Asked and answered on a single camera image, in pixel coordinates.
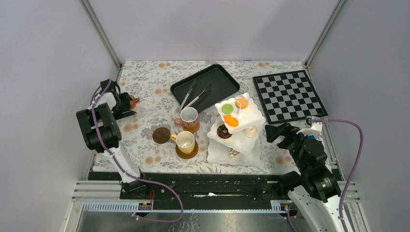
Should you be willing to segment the pink strawberry cake slice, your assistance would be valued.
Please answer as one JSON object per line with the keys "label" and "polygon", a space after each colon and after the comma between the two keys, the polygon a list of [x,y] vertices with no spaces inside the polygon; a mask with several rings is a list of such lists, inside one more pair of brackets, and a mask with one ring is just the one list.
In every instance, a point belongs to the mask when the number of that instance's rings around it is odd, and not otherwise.
{"label": "pink strawberry cake slice", "polygon": [[228,155],[230,158],[233,158],[235,156],[237,156],[238,154],[240,154],[240,152],[232,149],[232,148],[228,148]]}

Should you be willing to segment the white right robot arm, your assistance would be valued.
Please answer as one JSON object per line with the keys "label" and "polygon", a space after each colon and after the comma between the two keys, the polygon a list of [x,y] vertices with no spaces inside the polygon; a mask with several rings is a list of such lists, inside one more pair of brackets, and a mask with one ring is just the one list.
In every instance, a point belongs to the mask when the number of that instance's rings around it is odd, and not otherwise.
{"label": "white right robot arm", "polygon": [[290,198],[313,231],[351,232],[343,218],[342,191],[326,166],[328,156],[322,142],[314,137],[322,126],[322,122],[309,122],[303,129],[289,123],[265,126],[267,142],[282,136],[277,146],[289,152],[298,169],[281,175],[273,192]]}

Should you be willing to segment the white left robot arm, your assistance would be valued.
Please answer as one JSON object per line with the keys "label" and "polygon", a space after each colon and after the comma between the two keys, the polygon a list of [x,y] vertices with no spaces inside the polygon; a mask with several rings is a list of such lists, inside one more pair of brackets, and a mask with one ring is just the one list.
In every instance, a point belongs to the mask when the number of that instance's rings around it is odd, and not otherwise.
{"label": "white left robot arm", "polygon": [[140,169],[131,161],[121,145],[122,134],[117,121],[136,114],[138,98],[122,92],[116,81],[100,82],[89,107],[76,112],[76,118],[86,146],[110,160],[123,184],[133,183],[132,193],[139,199],[149,195],[148,183],[138,180]]}

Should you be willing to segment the orange macaron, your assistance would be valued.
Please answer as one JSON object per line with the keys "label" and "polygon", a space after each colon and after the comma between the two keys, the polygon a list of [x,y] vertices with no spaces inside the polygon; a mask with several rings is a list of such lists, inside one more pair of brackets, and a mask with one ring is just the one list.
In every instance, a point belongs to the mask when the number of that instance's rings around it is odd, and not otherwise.
{"label": "orange macaron", "polygon": [[236,98],[235,105],[238,109],[245,109],[248,107],[249,101],[247,98],[243,98],[243,97]]}

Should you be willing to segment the green macaron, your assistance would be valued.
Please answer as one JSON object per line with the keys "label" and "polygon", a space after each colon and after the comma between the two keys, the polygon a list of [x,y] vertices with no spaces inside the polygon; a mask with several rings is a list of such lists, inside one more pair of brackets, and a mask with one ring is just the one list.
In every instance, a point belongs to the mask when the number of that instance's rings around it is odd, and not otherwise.
{"label": "green macaron", "polygon": [[221,107],[221,111],[225,114],[225,115],[230,115],[233,111],[234,111],[234,107],[231,104],[224,104]]}

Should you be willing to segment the dark brown saucer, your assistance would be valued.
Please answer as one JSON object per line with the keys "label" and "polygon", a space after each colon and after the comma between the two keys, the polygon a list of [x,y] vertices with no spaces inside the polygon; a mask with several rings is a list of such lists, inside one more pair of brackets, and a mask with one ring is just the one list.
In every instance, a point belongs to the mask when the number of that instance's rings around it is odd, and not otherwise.
{"label": "dark brown saucer", "polygon": [[170,140],[170,130],[165,127],[157,128],[152,133],[152,139],[158,144],[164,144]]}

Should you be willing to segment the white three-tier dessert stand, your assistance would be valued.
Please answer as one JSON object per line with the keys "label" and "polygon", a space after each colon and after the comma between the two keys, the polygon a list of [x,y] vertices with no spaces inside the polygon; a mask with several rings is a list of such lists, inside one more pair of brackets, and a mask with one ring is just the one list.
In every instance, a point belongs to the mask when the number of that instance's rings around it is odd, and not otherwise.
{"label": "white three-tier dessert stand", "polygon": [[[240,97],[248,99],[249,105],[247,108],[238,109],[236,107],[235,100]],[[221,111],[221,107],[224,104],[233,105],[234,111],[231,115],[239,121],[237,127],[230,127],[225,123],[223,117],[225,114]],[[215,108],[218,115],[211,118],[210,131],[207,133],[209,138],[207,161],[216,164],[258,166],[261,163],[260,134],[266,119],[254,103],[250,94],[246,92],[228,100],[221,101],[220,103],[215,104]],[[217,128],[222,124],[224,124],[229,133],[232,134],[228,139],[221,139],[217,136]],[[248,138],[244,135],[244,129],[249,128],[250,126],[256,126],[258,129],[258,134],[252,138]],[[228,148],[232,148],[240,152],[240,154],[230,158],[228,155]]]}

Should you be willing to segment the chocolate sprinkle donut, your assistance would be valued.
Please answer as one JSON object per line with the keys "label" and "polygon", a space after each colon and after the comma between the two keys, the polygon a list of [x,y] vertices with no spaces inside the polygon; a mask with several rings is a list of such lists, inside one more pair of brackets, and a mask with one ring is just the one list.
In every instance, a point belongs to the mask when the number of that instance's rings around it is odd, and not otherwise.
{"label": "chocolate sprinkle donut", "polygon": [[232,134],[230,134],[227,127],[222,124],[217,128],[217,136],[221,139],[228,139],[232,136]]}

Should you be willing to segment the cream round mousse cake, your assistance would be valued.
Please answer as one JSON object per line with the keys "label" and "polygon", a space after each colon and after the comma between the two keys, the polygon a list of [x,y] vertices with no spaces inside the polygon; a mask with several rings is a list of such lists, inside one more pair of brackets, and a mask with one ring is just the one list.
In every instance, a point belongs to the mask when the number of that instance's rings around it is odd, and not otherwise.
{"label": "cream round mousse cake", "polygon": [[256,126],[250,126],[249,128],[244,129],[244,135],[248,138],[255,137],[258,134],[258,129]]}

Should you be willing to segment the yellow cup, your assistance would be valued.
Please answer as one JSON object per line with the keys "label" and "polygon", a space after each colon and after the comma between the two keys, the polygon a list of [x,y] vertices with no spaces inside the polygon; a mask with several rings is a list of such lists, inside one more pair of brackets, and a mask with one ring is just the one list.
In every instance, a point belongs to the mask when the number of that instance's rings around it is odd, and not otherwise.
{"label": "yellow cup", "polygon": [[189,131],[171,134],[170,138],[176,143],[177,148],[184,154],[190,154],[195,148],[194,135]]}

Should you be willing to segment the orange fish pastry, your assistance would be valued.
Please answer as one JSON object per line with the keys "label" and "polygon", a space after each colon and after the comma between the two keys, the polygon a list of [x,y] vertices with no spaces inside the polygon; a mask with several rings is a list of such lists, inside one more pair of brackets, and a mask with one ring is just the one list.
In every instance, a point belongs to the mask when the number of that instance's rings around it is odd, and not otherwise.
{"label": "orange fish pastry", "polygon": [[233,117],[232,115],[224,115],[225,123],[227,123],[230,127],[237,127],[239,125],[239,121]]}

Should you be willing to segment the white cup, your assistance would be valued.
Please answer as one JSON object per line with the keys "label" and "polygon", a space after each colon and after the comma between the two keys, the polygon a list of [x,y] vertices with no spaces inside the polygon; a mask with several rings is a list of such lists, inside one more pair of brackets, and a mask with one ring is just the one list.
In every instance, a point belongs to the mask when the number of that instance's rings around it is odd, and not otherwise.
{"label": "white cup", "polygon": [[137,105],[137,103],[140,101],[140,98],[136,98],[134,96],[130,96],[130,108],[134,109]]}

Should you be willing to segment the small tan saucer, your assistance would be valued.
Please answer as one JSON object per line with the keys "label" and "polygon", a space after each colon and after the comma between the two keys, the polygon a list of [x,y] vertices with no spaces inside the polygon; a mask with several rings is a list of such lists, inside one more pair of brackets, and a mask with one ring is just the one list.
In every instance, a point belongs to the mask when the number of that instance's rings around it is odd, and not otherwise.
{"label": "small tan saucer", "polygon": [[196,133],[199,130],[199,128],[200,128],[200,122],[197,122],[194,127],[189,127],[189,128],[185,126],[182,127],[184,131],[189,131],[191,133]]}

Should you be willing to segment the large brown saucer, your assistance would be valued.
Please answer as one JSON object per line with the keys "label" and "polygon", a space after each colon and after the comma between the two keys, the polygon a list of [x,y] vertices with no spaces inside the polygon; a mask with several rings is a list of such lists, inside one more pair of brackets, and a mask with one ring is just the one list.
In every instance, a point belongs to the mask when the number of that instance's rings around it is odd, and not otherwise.
{"label": "large brown saucer", "polygon": [[175,146],[176,154],[177,154],[180,158],[182,158],[182,159],[191,159],[191,158],[193,158],[193,157],[196,156],[196,154],[198,153],[198,150],[199,150],[198,143],[195,142],[194,145],[195,145],[195,147],[194,147],[193,151],[192,151],[191,153],[189,153],[189,154],[183,153],[183,152],[178,148],[178,146],[176,145],[176,146]]}

